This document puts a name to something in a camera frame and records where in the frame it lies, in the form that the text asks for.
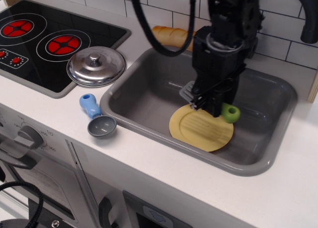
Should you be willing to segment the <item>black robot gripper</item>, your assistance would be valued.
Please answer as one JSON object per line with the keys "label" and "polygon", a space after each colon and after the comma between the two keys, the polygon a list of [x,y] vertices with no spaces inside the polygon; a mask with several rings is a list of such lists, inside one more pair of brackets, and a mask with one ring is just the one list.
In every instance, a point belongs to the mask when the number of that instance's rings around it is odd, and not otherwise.
{"label": "black robot gripper", "polygon": [[244,57],[240,55],[245,41],[238,38],[225,42],[225,38],[213,35],[213,27],[204,26],[193,41],[192,66],[197,79],[191,90],[191,106],[213,117],[220,116],[223,103],[233,102],[239,75],[245,69]]}

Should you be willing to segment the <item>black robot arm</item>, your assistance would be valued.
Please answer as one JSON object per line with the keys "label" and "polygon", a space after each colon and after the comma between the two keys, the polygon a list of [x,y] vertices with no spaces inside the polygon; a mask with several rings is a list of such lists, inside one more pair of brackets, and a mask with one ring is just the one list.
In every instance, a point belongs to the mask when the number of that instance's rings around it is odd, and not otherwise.
{"label": "black robot arm", "polygon": [[208,0],[208,9],[211,25],[199,29],[193,41],[197,79],[191,106],[219,117],[223,103],[232,104],[235,98],[245,60],[255,51],[263,16],[259,0]]}

